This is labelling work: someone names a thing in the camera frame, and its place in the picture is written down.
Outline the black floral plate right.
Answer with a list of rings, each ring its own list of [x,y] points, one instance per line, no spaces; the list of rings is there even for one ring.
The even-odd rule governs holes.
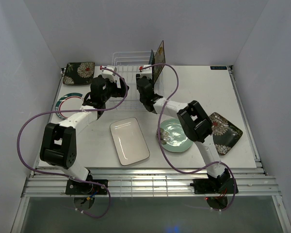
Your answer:
[[[243,131],[217,112],[209,116],[212,121],[212,135],[219,155],[226,155],[240,140]]]

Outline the mint green round flower plate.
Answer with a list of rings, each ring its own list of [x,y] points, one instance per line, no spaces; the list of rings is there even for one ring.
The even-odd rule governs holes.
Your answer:
[[[176,118],[164,120],[160,124],[160,139],[162,147],[173,153],[183,153],[193,144]]]

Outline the cream square flower plate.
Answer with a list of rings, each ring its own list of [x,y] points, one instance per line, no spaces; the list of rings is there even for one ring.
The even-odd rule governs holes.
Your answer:
[[[164,52],[164,41],[162,41],[154,55],[154,64],[165,63],[165,52]],[[155,83],[163,69],[163,65],[157,65],[152,68],[153,71],[153,82]]]

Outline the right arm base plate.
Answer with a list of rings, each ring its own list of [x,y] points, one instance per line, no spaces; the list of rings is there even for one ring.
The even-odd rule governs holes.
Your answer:
[[[236,194],[239,192],[231,178],[223,184],[217,184],[210,179],[193,179],[190,186],[194,188],[195,194],[233,194],[234,190]]]

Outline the black floral plate back left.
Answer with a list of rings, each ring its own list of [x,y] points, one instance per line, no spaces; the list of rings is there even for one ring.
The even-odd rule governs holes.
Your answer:
[[[64,70],[63,84],[89,85],[94,78],[94,72],[94,62],[68,63]]]

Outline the white rectangular plate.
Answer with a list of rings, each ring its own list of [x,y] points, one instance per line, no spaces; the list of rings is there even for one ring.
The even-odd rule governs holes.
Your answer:
[[[131,165],[147,159],[149,148],[136,118],[130,117],[110,125],[120,164]]]

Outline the round white green-rimmed plate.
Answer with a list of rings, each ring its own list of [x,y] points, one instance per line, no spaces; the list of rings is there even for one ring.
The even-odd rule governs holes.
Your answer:
[[[84,94],[81,93],[68,93],[56,102],[55,111],[75,110],[80,109],[84,101]]]

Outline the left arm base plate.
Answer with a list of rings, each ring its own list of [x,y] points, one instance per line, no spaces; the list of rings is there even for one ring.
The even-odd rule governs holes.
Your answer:
[[[107,191],[104,187],[96,184],[80,183],[72,180],[68,180],[65,188],[66,195],[91,195],[95,193],[97,195],[107,195]]]

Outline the teal square plate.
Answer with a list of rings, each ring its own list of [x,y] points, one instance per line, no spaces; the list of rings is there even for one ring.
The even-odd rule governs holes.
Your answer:
[[[149,58],[148,64],[149,65],[155,64],[155,55],[154,55],[154,51],[153,50],[151,50],[151,52],[150,52],[150,58]]]

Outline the dark label sticker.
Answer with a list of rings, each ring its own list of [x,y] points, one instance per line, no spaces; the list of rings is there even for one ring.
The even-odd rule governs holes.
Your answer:
[[[211,70],[227,70],[226,66],[210,66]]]

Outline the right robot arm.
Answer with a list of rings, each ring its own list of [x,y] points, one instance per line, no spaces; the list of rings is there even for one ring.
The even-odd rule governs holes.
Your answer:
[[[154,92],[153,82],[136,75],[140,102],[151,113],[178,118],[186,137],[197,146],[205,163],[206,179],[194,179],[190,186],[196,194],[238,193],[237,184],[230,169],[220,161],[212,135],[212,121],[199,102],[170,101]]]

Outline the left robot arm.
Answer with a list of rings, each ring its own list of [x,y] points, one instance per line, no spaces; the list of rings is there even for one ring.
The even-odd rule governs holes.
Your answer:
[[[76,188],[83,194],[92,191],[93,182],[88,179],[90,171],[77,161],[77,135],[102,116],[110,98],[127,96],[129,87],[123,78],[119,80],[120,87],[111,78],[102,75],[94,78],[80,110],[60,123],[47,124],[44,130],[40,160],[58,167],[65,176],[77,180]]]

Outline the black floral plate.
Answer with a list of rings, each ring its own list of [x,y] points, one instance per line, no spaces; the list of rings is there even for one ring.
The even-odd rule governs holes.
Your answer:
[[[64,70],[63,84],[89,85],[94,78],[94,72],[94,62],[68,63]]]
[[[217,112],[209,116],[212,121],[212,135],[219,155],[226,155],[240,140],[243,131]]]

